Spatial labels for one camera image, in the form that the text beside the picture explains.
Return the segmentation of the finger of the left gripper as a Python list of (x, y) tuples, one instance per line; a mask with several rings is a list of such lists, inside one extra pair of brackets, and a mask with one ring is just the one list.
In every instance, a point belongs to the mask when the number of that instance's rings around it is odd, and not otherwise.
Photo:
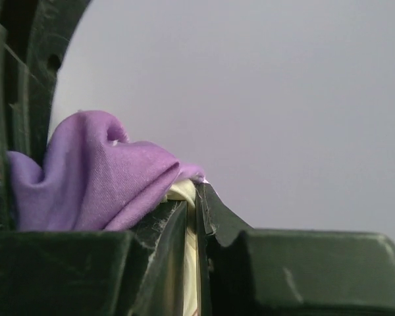
[(13, 229), (7, 152), (40, 163), (58, 71), (89, 1), (0, 1), (0, 230)]

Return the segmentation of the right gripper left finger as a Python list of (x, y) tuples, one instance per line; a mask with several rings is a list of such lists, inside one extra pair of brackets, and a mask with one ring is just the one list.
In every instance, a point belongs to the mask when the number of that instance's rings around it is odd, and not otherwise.
[(185, 202), (123, 232), (0, 232), (0, 315), (181, 315)]

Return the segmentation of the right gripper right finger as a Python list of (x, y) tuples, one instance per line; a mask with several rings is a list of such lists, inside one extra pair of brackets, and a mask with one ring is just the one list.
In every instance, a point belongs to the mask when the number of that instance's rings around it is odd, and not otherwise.
[(371, 232), (254, 228), (197, 187), (202, 315), (395, 315), (395, 243)]

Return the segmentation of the cream pillow with bear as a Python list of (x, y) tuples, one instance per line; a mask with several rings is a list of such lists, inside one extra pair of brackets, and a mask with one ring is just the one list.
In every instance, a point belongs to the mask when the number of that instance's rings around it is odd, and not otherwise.
[(187, 227), (184, 250), (183, 315), (199, 315), (198, 311), (198, 246), (196, 241), (196, 187), (190, 179), (175, 182), (166, 194), (168, 201), (185, 201)]

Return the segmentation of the pink pillowcase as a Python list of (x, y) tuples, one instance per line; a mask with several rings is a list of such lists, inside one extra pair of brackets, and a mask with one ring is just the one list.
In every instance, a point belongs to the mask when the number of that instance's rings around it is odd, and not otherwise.
[(131, 142), (120, 121), (81, 111), (55, 129), (42, 164), (7, 154), (19, 231), (126, 230), (166, 198), (193, 201), (202, 169), (151, 142)]

